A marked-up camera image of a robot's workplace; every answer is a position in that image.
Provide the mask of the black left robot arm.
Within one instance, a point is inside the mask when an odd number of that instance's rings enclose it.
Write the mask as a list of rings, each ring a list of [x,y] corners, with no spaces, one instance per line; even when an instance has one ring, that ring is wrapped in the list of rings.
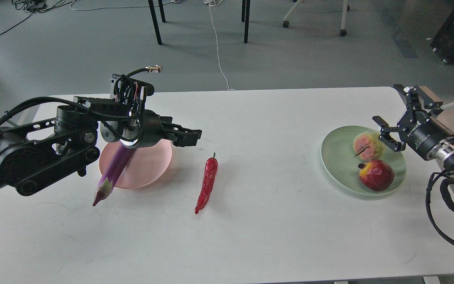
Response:
[[[126,75],[112,74],[108,99],[37,97],[8,111],[0,118],[0,189],[11,186],[30,196],[72,173],[85,176],[87,165],[100,157],[99,135],[106,142],[121,142],[124,149],[152,147],[160,140],[176,147],[195,146],[201,130],[174,124],[171,117],[145,107],[154,86],[133,75],[161,71],[160,66],[149,66]],[[54,118],[2,126],[20,112],[51,102],[59,103]]]

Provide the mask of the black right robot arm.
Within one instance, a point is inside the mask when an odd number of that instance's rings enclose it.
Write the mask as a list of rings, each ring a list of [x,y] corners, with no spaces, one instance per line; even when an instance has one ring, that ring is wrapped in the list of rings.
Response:
[[[410,147],[423,160],[436,160],[443,165],[441,172],[434,172],[429,178],[425,207],[436,232],[454,246],[454,239],[436,225],[430,206],[432,189],[440,180],[439,191],[443,201],[454,212],[454,132],[437,119],[443,103],[430,97],[421,86],[395,84],[393,88],[405,101],[406,110],[394,126],[380,116],[374,116],[373,120],[380,126],[378,138],[395,152]]]

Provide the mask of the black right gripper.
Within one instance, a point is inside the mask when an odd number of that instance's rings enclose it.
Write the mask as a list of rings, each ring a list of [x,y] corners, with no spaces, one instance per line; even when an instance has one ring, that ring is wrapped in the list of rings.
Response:
[[[393,88],[405,101],[406,112],[397,127],[389,126],[381,116],[373,116],[380,126],[378,140],[394,152],[405,151],[407,144],[426,161],[436,158],[434,148],[442,141],[454,144],[454,133],[433,117],[443,112],[443,101],[433,91],[427,86],[402,84],[394,84]],[[398,133],[401,141],[391,133]]]

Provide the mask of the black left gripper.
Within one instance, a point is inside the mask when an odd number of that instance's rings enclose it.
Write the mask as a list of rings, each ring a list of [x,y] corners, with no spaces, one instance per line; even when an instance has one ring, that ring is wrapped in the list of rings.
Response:
[[[160,116],[153,111],[144,111],[140,114],[135,123],[128,120],[108,121],[108,124],[115,130],[116,134],[126,140],[135,138],[134,141],[125,141],[115,137],[108,128],[105,128],[105,141],[108,143],[120,141],[128,149],[152,147],[161,139],[172,141],[175,147],[194,147],[200,140],[202,130],[184,128],[181,125],[171,123],[170,116]]]

